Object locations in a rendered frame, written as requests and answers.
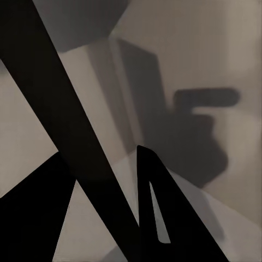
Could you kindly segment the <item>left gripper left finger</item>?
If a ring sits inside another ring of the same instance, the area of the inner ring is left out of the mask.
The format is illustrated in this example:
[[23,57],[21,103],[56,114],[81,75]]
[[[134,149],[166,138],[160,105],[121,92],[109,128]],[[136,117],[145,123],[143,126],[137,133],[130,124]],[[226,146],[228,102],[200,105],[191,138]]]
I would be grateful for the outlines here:
[[57,152],[0,198],[0,262],[52,262],[75,181]]

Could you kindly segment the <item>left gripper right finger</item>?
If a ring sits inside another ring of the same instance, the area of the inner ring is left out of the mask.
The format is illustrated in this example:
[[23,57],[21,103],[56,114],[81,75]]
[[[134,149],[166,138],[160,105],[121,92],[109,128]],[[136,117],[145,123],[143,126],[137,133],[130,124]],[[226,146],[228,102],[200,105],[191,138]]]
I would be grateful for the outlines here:
[[[141,262],[229,262],[157,154],[136,150]],[[150,182],[171,243],[158,240]]]

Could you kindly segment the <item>poster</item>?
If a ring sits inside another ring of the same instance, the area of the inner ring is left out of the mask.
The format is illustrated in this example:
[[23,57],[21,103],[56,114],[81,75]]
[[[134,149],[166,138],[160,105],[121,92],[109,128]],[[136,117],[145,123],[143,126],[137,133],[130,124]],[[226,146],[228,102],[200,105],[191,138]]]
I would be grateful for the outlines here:
[[140,230],[33,0],[0,0],[0,59],[128,262]]

